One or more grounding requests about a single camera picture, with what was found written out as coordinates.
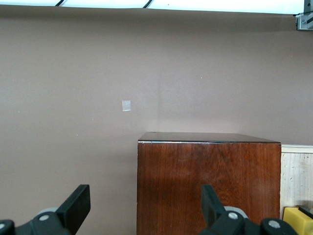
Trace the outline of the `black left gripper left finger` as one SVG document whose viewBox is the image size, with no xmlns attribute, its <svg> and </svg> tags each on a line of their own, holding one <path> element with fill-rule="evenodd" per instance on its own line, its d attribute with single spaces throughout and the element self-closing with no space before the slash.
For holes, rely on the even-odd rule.
<svg viewBox="0 0 313 235">
<path fill-rule="evenodd" d="M 79 185 L 57 208 L 45 209 L 27 223 L 0 221 L 2 235 L 75 235 L 90 212 L 90 187 Z"/>
</svg>

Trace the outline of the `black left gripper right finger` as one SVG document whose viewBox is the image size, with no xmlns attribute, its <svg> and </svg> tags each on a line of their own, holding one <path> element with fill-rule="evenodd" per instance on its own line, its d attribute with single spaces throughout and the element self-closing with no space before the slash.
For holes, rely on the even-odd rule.
<svg viewBox="0 0 313 235">
<path fill-rule="evenodd" d="M 243 210 L 224 206 L 211 185 L 201 187 L 201 209 L 206 227 L 201 235 L 295 235 L 287 222 L 265 218 L 260 224 L 252 222 Z"/>
</svg>

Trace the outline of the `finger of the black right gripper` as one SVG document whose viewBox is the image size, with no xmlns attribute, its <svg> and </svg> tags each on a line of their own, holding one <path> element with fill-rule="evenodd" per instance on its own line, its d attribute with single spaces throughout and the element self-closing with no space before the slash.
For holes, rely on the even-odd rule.
<svg viewBox="0 0 313 235">
<path fill-rule="evenodd" d="M 298 209 L 306 216 L 313 216 L 313 209 L 305 206 L 300 206 Z"/>
</svg>

